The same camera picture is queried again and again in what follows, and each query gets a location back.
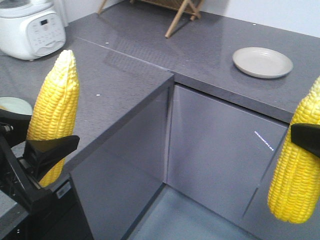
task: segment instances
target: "gray countertop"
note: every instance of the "gray countertop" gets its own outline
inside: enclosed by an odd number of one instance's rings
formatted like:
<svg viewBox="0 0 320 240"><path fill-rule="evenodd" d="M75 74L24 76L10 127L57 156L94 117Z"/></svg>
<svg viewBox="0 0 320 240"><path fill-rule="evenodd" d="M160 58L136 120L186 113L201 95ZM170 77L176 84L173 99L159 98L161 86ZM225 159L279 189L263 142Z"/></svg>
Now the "gray countertop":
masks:
<svg viewBox="0 0 320 240"><path fill-rule="evenodd" d="M53 189L172 84L169 71L177 83L286 123L320 75L319 38L203 13L194 22L183 17L180 29L165 39L174 15L164 8L124 1L66 28L63 49L74 51L80 80L74 129L80 143ZM245 47L281 52L293 61L294 68L277 79L248 76L232 62L233 52ZM22 98L34 105L60 52L35 61L0 55L0 96ZM23 208L0 192L0 238L26 216Z"/></svg>
<svg viewBox="0 0 320 240"><path fill-rule="evenodd" d="M70 34L63 48L72 49L76 58L80 95L73 134L80 136L80 142L78 149L67 157L52 190L68 178L72 167L174 82L173 74L161 67ZM22 98L34 105L60 52L35 61L0 56L0 96ZM14 149L17 157L23 147ZM0 191L0 239L26 216L21 206Z"/></svg>
<svg viewBox="0 0 320 240"><path fill-rule="evenodd" d="M283 122L320 76L320 38L209 13L182 18L178 31L164 37L175 12L129 1L72 22L68 32L88 42L169 69L175 81ZM262 47L293 62L289 75L260 79L233 64L237 49Z"/></svg>

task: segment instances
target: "black device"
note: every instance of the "black device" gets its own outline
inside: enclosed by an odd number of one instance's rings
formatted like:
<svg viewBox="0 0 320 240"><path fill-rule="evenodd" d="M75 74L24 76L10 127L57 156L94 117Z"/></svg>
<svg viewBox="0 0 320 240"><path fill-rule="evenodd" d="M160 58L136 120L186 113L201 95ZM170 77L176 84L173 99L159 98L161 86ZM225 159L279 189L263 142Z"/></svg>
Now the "black device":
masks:
<svg viewBox="0 0 320 240"><path fill-rule="evenodd" d="M292 124L291 142L320 158L320 125L310 123Z"/></svg>
<svg viewBox="0 0 320 240"><path fill-rule="evenodd" d="M53 196L39 181L77 149L80 138L26 140L30 120L31 115L0 109L0 190L33 215L47 208ZM11 148L24 141L24 153L17 158Z"/></svg>

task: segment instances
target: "white wall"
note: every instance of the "white wall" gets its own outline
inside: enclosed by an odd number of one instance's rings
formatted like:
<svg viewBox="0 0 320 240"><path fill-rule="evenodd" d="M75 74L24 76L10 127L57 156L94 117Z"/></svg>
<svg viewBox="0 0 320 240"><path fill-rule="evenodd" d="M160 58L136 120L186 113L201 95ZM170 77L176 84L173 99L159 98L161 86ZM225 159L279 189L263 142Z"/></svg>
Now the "white wall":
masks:
<svg viewBox="0 0 320 240"><path fill-rule="evenodd" d="M54 3L54 8L56 12L61 17L63 26L65 27L68 26L67 11L66 11L64 0L53 0L53 3Z"/></svg>
<svg viewBox="0 0 320 240"><path fill-rule="evenodd" d="M96 13L103 0L64 0L68 22ZM105 7L109 7L123 0L108 0Z"/></svg>
<svg viewBox="0 0 320 240"><path fill-rule="evenodd" d="M320 38L320 0L205 0L201 10Z"/></svg>

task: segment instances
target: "plate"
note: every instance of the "plate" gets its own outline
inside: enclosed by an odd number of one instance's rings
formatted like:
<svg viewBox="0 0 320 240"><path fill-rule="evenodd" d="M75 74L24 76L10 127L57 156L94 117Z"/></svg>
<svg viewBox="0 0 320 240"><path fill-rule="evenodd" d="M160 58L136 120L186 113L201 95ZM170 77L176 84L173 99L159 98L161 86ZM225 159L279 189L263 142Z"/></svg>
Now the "plate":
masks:
<svg viewBox="0 0 320 240"><path fill-rule="evenodd" d="M23 115L33 113L32 106L27 101L16 97L0 97L0 109Z"/></svg>
<svg viewBox="0 0 320 240"><path fill-rule="evenodd" d="M287 56L262 47L241 48L234 52L232 58L242 72L261 79L282 77L294 67Z"/></svg>

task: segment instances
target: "bowl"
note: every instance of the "bowl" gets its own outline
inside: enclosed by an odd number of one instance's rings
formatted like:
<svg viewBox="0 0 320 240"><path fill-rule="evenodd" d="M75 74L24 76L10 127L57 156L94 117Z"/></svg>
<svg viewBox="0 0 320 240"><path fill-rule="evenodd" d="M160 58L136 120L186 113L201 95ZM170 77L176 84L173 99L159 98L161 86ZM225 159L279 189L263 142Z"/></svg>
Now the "bowl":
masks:
<svg viewBox="0 0 320 240"><path fill-rule="evenodd" d="M16 97L0 97L0 109L23 115L32 115L32 106L25 100Z"/></svg>

